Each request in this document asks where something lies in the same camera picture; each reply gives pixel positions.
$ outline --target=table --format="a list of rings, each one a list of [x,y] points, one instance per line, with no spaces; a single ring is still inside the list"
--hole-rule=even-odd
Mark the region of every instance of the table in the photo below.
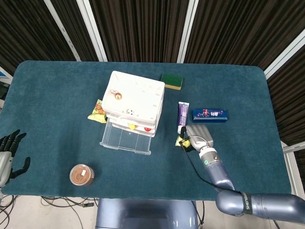
[[[88,120],[102,99],[113,70],[160,79],[184,77],[181,91],[165,89],[163,112],[150,156],[100,146],[105,124]],[[28,172],[3,189],[5,194],[99,198],[215,200],[216,191],[198,179],[177,138],[177,104],[222,108],[226,123],[208,129],[237,190],[291,193],[270,95],[263,71],[253,66],[135,62],[21,63],[0,114],[0,136],[27,132],[13,167],[31,157]],[[190,157],[208,179],[198,157]],[[71,168],[87,164],[95,178],[74,186]]]

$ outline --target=robotic hand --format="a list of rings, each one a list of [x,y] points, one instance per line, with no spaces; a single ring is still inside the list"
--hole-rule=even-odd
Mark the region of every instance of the robotic hand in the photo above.
[[[305,201],[291,194],[248,194],[235,191],[234,185],[213,147],[213,139],[205,125],[188,125],[186,132],[193,148],[206,168],[213,184],[219,188],[216,198],[218,209],[229,215],[252,214],[305,224]]]
[[[25,173],[31,163],[30,158],[27,157],[24,161],[23,168],[13,172],[13,159],[18,149],[19,142],[26,135],[26,133],[18,135],[19,132],[20,130],[16,130],[11,135],[4,136],[0,139],[0,201],[3,195],[1,193],[1,188],[9,183],[10,179],[14,179],[17,176]]]

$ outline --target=white plastic drawer organizer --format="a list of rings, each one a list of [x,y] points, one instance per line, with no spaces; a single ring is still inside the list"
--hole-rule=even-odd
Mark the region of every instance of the white plastic drawer organizer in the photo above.
[[[101,145],[150,155],[165,84],[113,71],[102,101],[108,117]]]

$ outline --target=brown container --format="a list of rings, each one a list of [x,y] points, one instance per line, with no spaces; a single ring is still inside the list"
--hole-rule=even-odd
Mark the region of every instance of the brown container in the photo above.
[[[94,178],[94,171],[87,165],[79,164],[74,166],[70,172],[70,181],[78,186],[89,185]]]

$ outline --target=toothpaste box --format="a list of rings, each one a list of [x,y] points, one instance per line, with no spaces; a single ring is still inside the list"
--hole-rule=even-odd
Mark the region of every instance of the toothpaste box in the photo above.
[[[193,123],[224,123],[228,120],[227,111],[223,109],[194,109]]]

